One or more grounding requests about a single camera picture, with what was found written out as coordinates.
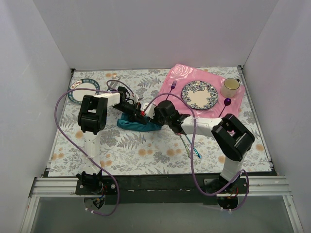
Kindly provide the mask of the green rimmed white plate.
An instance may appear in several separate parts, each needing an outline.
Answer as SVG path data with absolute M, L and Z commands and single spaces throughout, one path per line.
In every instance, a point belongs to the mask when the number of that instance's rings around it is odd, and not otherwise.
M 72 92 L 68 93 L 68 99 L 75 103 L 81 104 L 84 95 L 96 95 L 100 90 L 99 83 L 94 79 L 80 79 L 73 82 L 69 86 L 69 90 L 73 90 Z

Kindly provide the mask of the blue floral white plate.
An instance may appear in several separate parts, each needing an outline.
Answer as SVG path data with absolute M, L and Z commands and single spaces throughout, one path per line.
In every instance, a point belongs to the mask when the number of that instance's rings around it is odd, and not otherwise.
M 182 100 L 195 110 L 207 110 L 218 102 L 218 92 L 210 83 L 191 81 L 181 90 Z

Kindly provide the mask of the cream ceramic mug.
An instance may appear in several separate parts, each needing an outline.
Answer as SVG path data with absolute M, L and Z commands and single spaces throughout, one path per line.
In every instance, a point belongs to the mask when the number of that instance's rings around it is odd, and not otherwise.
M 221 95 L 225 98 L 232 98 L 236 95 L 240 86 L 240 79 L 225 79 L 220 89 Z

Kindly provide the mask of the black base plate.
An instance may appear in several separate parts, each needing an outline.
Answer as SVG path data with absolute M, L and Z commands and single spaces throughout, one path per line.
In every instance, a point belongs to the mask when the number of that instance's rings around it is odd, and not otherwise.
M 83 187 L 78 178 L 37 179 L 33 194 L 41 197 L 96 198 L 105 194 L 107 205 L 135 203 L 202 203 L 217 205 L 226 196 L 279 195 L 276 187 L 281 184 L 278 176 L 242 176 L 231 188 L 213 196 L 204 196 L 195 186 L 191 175 L 139 175 L 117 176 L 118 188 L 104 177 L 104 191 L 94 194 Z

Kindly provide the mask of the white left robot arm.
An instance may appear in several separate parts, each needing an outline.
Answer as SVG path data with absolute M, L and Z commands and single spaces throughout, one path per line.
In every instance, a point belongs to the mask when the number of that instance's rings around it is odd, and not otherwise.
M 146 123 L 141 113 L 142 95 L 130 94 L 125 87 L 118 90 L 97 95 L 84 95 L 78 125 L 83 132 L 84 151 L 90 164 L 82 168 L 78 179 L 83 187 L 92 194 L 99 194 L 103 188 L 102 170 L 100 166 L 100 138 L 107 122 L 107 110 L 113 107 L 129 116 L 132 121 Z

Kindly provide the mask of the purple metallic fork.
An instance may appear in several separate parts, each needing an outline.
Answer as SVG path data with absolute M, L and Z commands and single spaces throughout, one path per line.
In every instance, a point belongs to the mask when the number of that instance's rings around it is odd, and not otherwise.
M 170 89 L 169 93 L 171 93 L 171 92 L 175 89 L 176 84 L 177 84 L 177 81 L 174 80 L 173 83 L 172 83 L 172 85 L 171 85 L 171 89 Z

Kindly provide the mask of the iridescent blue fork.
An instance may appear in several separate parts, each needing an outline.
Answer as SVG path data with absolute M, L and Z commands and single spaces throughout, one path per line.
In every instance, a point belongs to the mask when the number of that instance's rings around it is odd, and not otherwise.
M 192 145 L 192 141 L 190 140 L 190 138 L 189 138 L 187 135 L 185 135 L 185 137 L 186 137 L 186 139 L 188 140 L 188 142 Z M 196 155 L 198 156 L 198 158 L 199 158 L 199 159 L 202 159 L 201 154 L 198 152 L 198 150 L 195 148 L 195 146 L 193 146 L 193 150 L 194 150 L 194 152 L 196 153 Z

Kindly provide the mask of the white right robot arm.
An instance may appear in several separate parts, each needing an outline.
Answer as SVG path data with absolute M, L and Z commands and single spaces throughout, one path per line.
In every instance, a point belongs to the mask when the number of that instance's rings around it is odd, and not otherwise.
M 233 115 L 223 118 L 196 117 L 195 113 L 179 113 L 169 100 L 158 105 L 149 103 L 144 110 L 151 121 L 159 125 L 167 125 L 176 134 L 192 135 L 190 142 L 190 167 L 194 183 L 198 190 L 207 197 L 215 196 L 222 191 L 233 192 L 238 186 L 238 178 L 245 172 L 241 169 L 245 155 L 251 149 L 254 135 Z M 220 189 L 214 193 L 204 192 L 197 182 L 194 172 L 193 151 L 196 135 L 212 137 L 225 155 L 225 164 L 219 176 Z

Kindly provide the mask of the teal cloth napkin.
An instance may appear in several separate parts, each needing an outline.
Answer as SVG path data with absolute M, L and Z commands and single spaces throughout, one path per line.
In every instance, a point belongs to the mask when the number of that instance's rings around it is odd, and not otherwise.
M 125 113 L 117 120 L 117 126 L 123 130 L 135 131 L 135 132 L 152 132 L 159 131 L 162 126 L 147 122 L 146 125 L 139 122 L 131 122 L 129 116 Z

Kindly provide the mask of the iridescent gold spoon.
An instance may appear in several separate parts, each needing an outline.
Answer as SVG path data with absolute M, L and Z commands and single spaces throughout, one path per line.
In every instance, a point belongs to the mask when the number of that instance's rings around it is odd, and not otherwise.
M 191 153 L 190 153 L 190 150 L 189 150 L 189 147 L 187 146 L 185 140 L 182 138 L 182 135 L 179 135 L 179 138 L 181 139 L 184 147 L 185 147 L 185 150 L 186 150 L 186 153 L 187 153 L 187 157 L 188 158 L 191 158 Z

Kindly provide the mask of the green handled knife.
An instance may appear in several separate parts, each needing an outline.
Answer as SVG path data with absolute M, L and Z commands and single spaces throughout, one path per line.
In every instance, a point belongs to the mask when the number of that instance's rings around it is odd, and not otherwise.
M 116 90 L 116 87 L 117 87 L 117 84 L 118 84 L 119 80 L 120 80 L 120 78 L 118 78 L 117 80 L 111 82 L 109 90 L 111 90 L 111 91 Z

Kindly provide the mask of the purple metallic spoon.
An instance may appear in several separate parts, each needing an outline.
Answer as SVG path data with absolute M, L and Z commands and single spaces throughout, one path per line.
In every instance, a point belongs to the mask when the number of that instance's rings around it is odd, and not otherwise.
M 223 107 L 222 111 L 220 112 L 219 117 L 221 117 L 221 115 L 222 115 L 222 113 L 224 112 L 225 108 L 226 108 L 227 106 L 229 106 L 231 103 L 232 103 L 231 98 L 226 98 L 226 99 L 224 100 L 224 107 Z

